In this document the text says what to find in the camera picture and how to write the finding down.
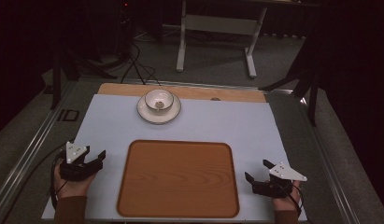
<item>hand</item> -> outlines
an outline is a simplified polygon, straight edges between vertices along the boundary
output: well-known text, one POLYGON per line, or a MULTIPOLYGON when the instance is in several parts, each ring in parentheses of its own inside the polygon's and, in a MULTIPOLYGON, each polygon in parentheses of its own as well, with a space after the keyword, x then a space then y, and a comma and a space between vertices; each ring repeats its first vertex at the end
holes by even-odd
MULTIPOLYGON (((297 203, 299 203, 300 195, 297 188, 299 188, 300 181, 298 180, 293 181, 293 185, 296 188, 292 187, 291 196, 297 203)), ((298 209, 296 204, 294 204, 294 202, 290 199, 290 197, 273 199, 272 203, 275 211, 297 211, 298 209)))
POLYGON ((95 179, 96 174, 89 176, 87 179, 72 182, 61 179, 60 175, 60 164, 62 161, 59 161, 55 166, 54 170, 54 187, 57 193, 58 199, 72 197, 72 196, 87 196, 87 191, 95 179))

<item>white saucer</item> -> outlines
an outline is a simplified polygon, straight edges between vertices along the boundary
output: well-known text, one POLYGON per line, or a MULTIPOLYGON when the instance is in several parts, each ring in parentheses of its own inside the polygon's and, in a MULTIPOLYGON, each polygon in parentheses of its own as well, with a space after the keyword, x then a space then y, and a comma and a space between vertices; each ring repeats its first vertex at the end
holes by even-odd
POLYGON ((153 124, 164 124, 174 119, 179 114, 181 106, 180 100, 176 95, 174 95, 174 103, 172 106, 164 111, 149 108, 146 104, 145 97, 146 95, 139 99, 136 109, 138 110, 139 115, 148 122, 153 124))

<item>wooden edge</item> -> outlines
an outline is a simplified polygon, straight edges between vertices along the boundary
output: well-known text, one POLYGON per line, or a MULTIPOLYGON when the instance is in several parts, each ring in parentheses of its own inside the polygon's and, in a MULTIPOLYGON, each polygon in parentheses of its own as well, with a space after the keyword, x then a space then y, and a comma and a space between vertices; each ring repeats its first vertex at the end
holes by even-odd
POLYGON ((228 90, 201 87, 179 87, 179 86, 153 86, 104 83, 99 88, 98 94, 143 96, 149 91, 164 89, 171 91, 181 99, 211 100, 218 98, 222 101, 266 103, 261 91, 255 90, 228 90))

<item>sleeve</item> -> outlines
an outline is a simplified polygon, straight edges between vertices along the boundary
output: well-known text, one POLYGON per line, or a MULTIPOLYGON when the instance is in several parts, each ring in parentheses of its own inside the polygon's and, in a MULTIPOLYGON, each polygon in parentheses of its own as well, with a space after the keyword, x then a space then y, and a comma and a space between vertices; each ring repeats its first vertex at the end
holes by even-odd
POLYGON ((57 203, 54 220, 56 224, 83 224, 87 197, 62 198, 57 203))
POLYGON ((276 224, 297 224, 298 216, 296 211, 275 211, 274 220, 276 224))

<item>tray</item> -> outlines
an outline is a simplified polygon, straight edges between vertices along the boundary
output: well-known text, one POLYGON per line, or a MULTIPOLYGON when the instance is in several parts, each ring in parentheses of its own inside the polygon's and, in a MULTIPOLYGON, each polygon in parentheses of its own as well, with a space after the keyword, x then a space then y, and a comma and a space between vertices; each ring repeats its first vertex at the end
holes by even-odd
POLYGON ((232 150, 224 143, 134 141, 117 209, 123 217, 235 217, 232 150))

